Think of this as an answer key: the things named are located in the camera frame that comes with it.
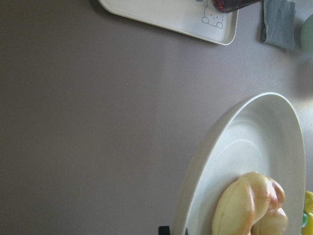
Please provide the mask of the yellow lemon near edge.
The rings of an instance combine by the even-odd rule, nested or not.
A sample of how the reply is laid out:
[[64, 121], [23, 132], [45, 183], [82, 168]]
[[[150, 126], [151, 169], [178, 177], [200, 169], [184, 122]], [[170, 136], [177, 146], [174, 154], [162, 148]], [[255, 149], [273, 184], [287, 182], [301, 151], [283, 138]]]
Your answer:
[[301, 234], [302, 235], [313, 234], [313, 193], [311, 191], [305, 192]]

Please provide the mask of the grey folded cloth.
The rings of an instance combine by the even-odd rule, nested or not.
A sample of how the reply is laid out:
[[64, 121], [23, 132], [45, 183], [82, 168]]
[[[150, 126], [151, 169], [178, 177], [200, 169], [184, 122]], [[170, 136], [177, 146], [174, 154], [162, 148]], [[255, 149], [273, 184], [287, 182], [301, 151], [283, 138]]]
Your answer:
[[286, 50], [295, 48], [294, 0], [265, 0], [261, 26], [261, 42]]

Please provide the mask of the white plate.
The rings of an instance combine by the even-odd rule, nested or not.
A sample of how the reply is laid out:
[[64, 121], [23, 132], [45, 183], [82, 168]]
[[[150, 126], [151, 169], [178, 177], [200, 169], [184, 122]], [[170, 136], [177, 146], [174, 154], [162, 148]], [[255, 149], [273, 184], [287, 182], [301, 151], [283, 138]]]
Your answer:
[[288, 235], [301, 232], [306, 157], [298, 116], [277, 93], [243, 100], [212, 126], [193, 156], [179, 193], [173, 235], [209, 235], [218, 200], [238, 177], [258, 172], [277, 181]]

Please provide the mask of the dark tea bottle on tray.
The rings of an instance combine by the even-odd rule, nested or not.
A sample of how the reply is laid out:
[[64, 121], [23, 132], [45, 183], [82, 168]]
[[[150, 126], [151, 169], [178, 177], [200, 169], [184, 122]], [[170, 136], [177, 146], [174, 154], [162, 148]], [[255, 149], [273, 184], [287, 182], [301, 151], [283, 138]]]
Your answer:
[[260, 0], [212, 0], [212, 3], [219, 12], [230, 13], [259, 1]]

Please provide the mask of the cream rabbit tray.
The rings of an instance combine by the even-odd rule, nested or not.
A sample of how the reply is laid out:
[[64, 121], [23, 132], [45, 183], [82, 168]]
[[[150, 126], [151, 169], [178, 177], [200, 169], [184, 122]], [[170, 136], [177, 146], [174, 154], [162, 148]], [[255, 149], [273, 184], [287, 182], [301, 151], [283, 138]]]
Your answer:
[[238, 11], [221, 13], [210, 0], [100, 0], [118, 16], [158, 26], [219, 45], [233, 42]]

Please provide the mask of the green ceramic bowl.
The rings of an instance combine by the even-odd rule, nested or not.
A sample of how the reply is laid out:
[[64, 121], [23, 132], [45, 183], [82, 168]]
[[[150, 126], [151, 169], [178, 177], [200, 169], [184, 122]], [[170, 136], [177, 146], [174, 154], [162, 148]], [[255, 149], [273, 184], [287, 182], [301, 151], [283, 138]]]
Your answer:
[[300, 44], [307, 54], [313, 55], [313, 15], [310, 15], [302, 25]]

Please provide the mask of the glazed braided donut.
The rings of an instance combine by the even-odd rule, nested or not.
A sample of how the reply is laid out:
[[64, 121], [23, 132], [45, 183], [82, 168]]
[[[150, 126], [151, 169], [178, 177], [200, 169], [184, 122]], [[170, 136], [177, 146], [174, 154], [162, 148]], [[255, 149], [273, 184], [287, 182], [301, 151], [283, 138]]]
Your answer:
[[283, 188], [271, 177], [249, 172], [226, 188], [212, 221], [214, 235], [283, 235], [289, 220]]

